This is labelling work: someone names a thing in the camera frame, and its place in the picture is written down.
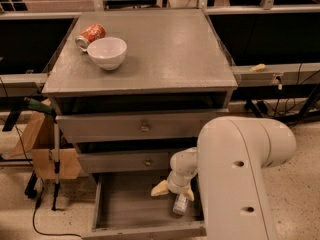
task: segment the drawer knob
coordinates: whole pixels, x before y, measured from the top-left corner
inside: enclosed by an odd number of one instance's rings
[[[142,123],[140,129],[142,132],[148,132],[150,130],[150,126],[148,125],[148,123]]]
[[[145,165],[149,167],[149,166],[151,166],[151,164],[152,164],[152,160],[151,159],[147,159],[146,162],[145,162]]]

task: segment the red can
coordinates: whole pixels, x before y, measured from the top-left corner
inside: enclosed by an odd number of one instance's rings
[[[105,36],[105,29],[100,24],[93,24],[77,36],[75,41],[82,51],[85,52],[87,51],[89,44],[97,39],[104,38]]]

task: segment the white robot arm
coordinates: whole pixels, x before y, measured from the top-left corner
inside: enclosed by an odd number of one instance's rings
[[[261,168],[287,162],[295,149],[292,131],[281,122],[220,117],[202,128],[197,148],[172,157],[172,172],[151,195],[170,190],[192,200],[190,180],[198,172],[209,240],[275,240]]]

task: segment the gray tabletop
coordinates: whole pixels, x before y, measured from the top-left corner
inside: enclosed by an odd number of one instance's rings
[[[75,37],[99,23],[107,36],[128,45],[113,71],[95,65]],[[82,13],[51,72],[43,94],[51,97],[232,90],[237,86],[203,12],[130,10]]]

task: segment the bowl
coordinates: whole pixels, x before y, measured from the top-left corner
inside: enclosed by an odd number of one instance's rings
[[[87,48],[91,60],[106,70],[118,68],[127,54],[127,44],[120,38],[105,37],[97,39]]]

